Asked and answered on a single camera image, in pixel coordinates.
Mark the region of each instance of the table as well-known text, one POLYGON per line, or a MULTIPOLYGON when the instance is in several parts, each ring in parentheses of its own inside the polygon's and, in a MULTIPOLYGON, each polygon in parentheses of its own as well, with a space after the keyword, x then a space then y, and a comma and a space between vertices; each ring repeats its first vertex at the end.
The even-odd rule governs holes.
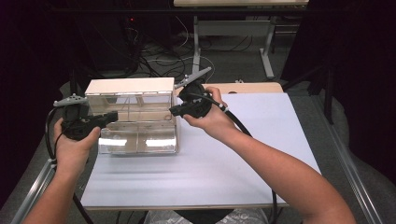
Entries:
MULTIPOLYGON (((308 0, 175 0, 175 7, 283 7, 305 6, 308 0)), ((274 72, 268 58, 269 48, 276 27, 276 17, 269 21, 199 21, 194 16, 194 57, 192 72, 199 71, 201 50, 200 35, 257 35, 265 36, 264 48, 260 49, 265 75, 272 79, 274 72)))
MULTIPOLYGON (((223 99, 253 136, 319 171, 289 96, 278 84, 211 86, 220 87, 222 92, 238 92, 223 94, 223 99)), ((81 199, 86 209, 272 206, 271 189, 236 153, 183 119, 180 126, 178 154, 144 157, 99 154, 81 199)), ((280 198, 278 203, 286 205, 280 198)))

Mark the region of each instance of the forearm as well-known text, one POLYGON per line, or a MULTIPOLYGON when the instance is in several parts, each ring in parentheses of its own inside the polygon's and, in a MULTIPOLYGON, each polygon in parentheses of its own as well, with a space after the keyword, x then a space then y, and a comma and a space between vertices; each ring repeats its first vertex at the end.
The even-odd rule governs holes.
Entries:
POLYGON ((239 154, 303 217, 308 217, 305 222, 332 216, 332 222, 336 223, 337 214, 342 214, 344 223, 353 222, 350 210, 338 192, 305 163, 237 130, 227 131, 223 136, 219 140, 239 154))
POLYGON ((78 177, 55 174, 23 223, 65 223, 78 177))

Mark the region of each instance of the black curtain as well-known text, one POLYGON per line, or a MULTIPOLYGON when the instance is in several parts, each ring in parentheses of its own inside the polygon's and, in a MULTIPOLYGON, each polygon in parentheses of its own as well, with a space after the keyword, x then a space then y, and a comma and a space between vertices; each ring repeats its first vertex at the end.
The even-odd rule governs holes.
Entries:
POLYGON ((17 185, 44 134, 44 124, 68 69, 42 4, 0 3, 0 206, 17 185))
POLYGON ((332 65, 334 96, 345 108, 350 150, 396 184, 396 4, 390 0, 308 4, 329 7, 347 14, 304 18, 282 78, 294 80, 318 64, 332 65))

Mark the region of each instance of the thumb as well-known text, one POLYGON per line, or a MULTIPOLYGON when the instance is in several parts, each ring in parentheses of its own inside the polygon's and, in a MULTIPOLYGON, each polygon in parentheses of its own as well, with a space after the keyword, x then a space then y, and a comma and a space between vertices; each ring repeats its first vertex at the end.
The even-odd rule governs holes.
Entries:
POLYGON ((88 136, 82 139, 80 142, 82 142, 87 147, 91 147, 98 140, 99 135, 100 135, 100 128, 94 127, 90 132, 90 134, 88 134, 88 136))
POLYGON ((186 120, 190 124, 190 126, 198 127, 198 124, 197 124, 198 119, 196 119, 195 117, 185 114, 185 115, 183 115, 183 119, 186 120))

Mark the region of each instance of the dark background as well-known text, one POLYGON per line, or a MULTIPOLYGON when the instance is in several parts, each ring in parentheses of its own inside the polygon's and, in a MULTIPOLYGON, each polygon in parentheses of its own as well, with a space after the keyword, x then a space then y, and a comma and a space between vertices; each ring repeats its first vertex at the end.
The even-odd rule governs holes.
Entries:
MULTIPOLYGON (((334 95, 346 110, 351 151, 396 183, 396 7, 390 0, 361 2, 311 0, 312 8, 359 10, 353 20, 304 18, 282 79, 332 62, 334 95), (346 39, 334 42, 340 36, 346 39)), ((67 7, 65 1, 56 4, 67 7)), ((92 77, 78 67, 95 68, 100 58, 92 57, 78 24, 47 14, 43 1, 2 1, 0 10, 2 206, 35 153, 53 101, 62 98, 59 87, 74 72, 78 83, 87 85, 92 77)))

